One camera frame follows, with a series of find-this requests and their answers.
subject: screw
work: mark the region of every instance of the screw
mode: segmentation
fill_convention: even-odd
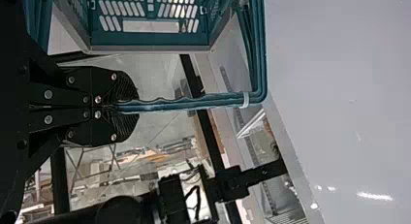
[[[74,77],[69,77],[69,84],[75,83],[76,79]]]
[[[26,66],[26,65],[21,66],[20,68],[18,68],[18,71],[19,71],[22,75],[24,75],[24,74],[27,72],[27,66]]]
[[[100,119],[100,117],[102,117],[102,113],[100,111],[96,111],[96,112],[94,112],[94,117],[96,119]]]
[[[46,115],[45,117],[45,124],[50,125],[52,123],[52,116]]]
[[[27,141],[26,140],[20,140],[17,143],[17,148],[19,149],[25,149],[27,147]]]
[[[100,104],[102,102],[102,97],[101,96],[96,96],[96,99],[94,99],[96,104]]]
[[[111,135],[111,140],[115,142],[117,140],[117,135],[116,134]]]
[[[67,134],[67,137],[68,137],[69,139],[72,139],[74,136],[75,136],[75,132],[74,132],[73,130],[71,130],[71,131]]]
[[[52,91],[50,90],[45,91],[45,98],[46,100],[50,100],[52,98]]]

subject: black pole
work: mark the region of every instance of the black pole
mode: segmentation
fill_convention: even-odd
[[[190,55],[181,54],[180,60],[185,73],[185,77],[187,78],[187,82],[190,87],[191,95],[193,96],[193,98],[199,98],[202,94],[202,89],[199,80],[197,79],[196,73],[194,72],[194,67]],[[222,171],[225,169],[223,158],[221,157],[220,149],[218,148],[217,140],[215,138],[214,131],[212,130],[208,112],[206,110],[197,111],[197,116],[200,120],[203,134],[205,136],[205,143],[212,162],[212,167],[214,168],[216,173]],[[241,224],[241,217],[239,216],[236,202],[227,203],[225,204],[225,207],[230,219],[230,223]]]
[[[66,153],[59,147],[50,157],[52,197],[54,213],[70,212],[69,187],[67,185]]]

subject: zip tie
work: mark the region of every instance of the zip tie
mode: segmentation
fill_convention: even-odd
[[[248,106],[250,105],[250,94],[248,92],[242,92],[242,94],[244,94],[244,103],[239,108],[243,110],[248,108]]]

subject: white wall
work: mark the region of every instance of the white wall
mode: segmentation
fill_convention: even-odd
[[[410,1],[266,0],[265,107],[310,223],[409,223]]]

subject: cable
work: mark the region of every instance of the cable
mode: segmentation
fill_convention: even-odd
[[[200,219],[200,209],[202,207],[202,196],[201,196],[201,188],[199,185],[196,185],[190,189],[190,191],[184,196],[185,200],[187,200],[194,191],[197,191],[197,205],[196,205],[196,220]]]

